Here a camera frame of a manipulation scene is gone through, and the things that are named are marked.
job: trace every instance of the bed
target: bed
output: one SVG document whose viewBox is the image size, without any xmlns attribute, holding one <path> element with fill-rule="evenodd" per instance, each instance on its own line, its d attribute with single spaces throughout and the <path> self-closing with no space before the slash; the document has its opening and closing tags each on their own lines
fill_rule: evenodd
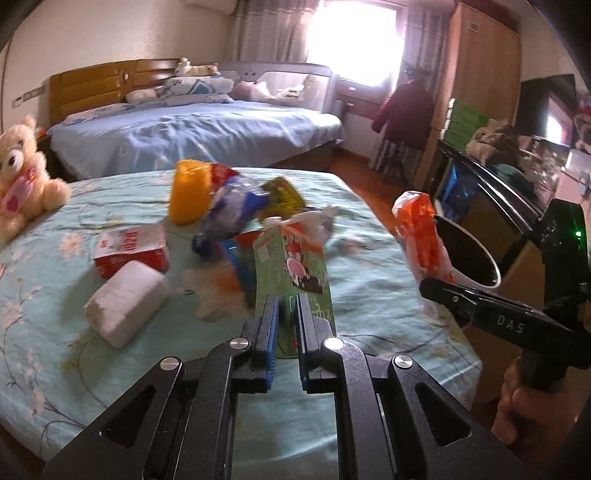
<svg viewBox="0 0 591 480">
<path fill-rule="evenodd" d="M 329 114 L 337 76 L 319 65 L 226 62 L 219 66 L 224 77 L 265 82 L 271 93 L 305 83 L 303 102 L 295 103 L 306 108 L 244 101 L 166 106 L 163 100 L 154 100 L 75 125 L 64 122 L 73 113 L 125 102 L 133 90 L 161 85 L 174 76 L 177 61 L 120 61 L 51 77 L 48 133 L 51 150 L 68 177 L 167 170 L 184 158 L 232 167 L 327 168 L 328 156 L 319 161 L 315 150 L 339 142 L 343 128 Z M 314 152 L 308 161 L 298 157 L 310 151 Z"/>
<path fill-rule="evenodd" d="M 455 322 L 421 313 L 395 239 L 340 179 L 243 168 L 255 182 L 282 174 L 313 206 L 338 205 L 326 245 L 339 335 L 367 354 L 406 352 L 469 407 L 480 360 Z M 217 267 L 190 250 L 194 226 L 166 223 L 174 296 L 126 348 L 89 329 L 82 307 L 103 283 L 92 261 L 105 229 L 166 222 L 172 171 L 72 184 L 70 202 L 0 252 L 0 423 L 50 459 L 161 358 L 192 359 L 236 336 L 251 316 L 241 294 L 219 291 Z M 268 395 L 240 399 L 233 478 L 338 478 L 331 395 L 301 390 L 297 360 L 280 360 Z"/>
</svg>

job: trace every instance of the wooden floor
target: wooden floor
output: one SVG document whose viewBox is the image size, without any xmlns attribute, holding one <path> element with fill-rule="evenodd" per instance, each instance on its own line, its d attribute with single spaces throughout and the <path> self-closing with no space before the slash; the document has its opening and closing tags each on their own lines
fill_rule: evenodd
<svg viewBox="0 0 591 480">
<path fill-rule="evenodd" d="M 392 205 L 410 187 L 401 180 L 386 179 L 383 174 L 368 167 L 368 159 L 345 150 L 333 153 L 330 172 L 365 200 L 390 233 L 394 231 Z"/>
</svg>

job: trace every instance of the white tissue pack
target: white tissue pack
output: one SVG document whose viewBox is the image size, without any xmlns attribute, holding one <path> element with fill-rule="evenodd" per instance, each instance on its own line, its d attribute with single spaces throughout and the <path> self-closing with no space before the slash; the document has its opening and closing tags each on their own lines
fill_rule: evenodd
<svg viewBox="0 0 591 480">
<path fill-rule="evenodd" d="M 107 342 L 123 348 L 169 297 L 166 277 L 133 260 L 95 292 L 84 316 Z"/>
</svg>

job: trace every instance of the air conditioner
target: air conditioner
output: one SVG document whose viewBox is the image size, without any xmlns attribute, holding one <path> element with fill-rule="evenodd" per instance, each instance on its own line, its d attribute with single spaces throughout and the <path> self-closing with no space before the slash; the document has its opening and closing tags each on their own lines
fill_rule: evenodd
<svg viewBox="0 0 591 480">
<path fill-rule="evenodd" d="M 230 15 L 236 9 L 238 0 L 184 0 L 184 3 L 185 5 L 210 8 L 224 15 Z"/>
</svg>

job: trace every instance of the cartoon print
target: cartoon print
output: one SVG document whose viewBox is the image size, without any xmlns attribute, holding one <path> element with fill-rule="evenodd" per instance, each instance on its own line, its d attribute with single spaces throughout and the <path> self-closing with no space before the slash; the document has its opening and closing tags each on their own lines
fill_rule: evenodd
<svg viewBox="0 0 591 480">
<path fill-rule="evenodd" d="M 310 270 L 303 264 L 303 251 L 298 239 L 292 235 L 285 238 L 285 270 L 291 278 L 291 282 L 300 290 L 309 293 L 322 293 L 326 286 L 325 278 L 317 278 L 310 275 Z"/>
</svg>

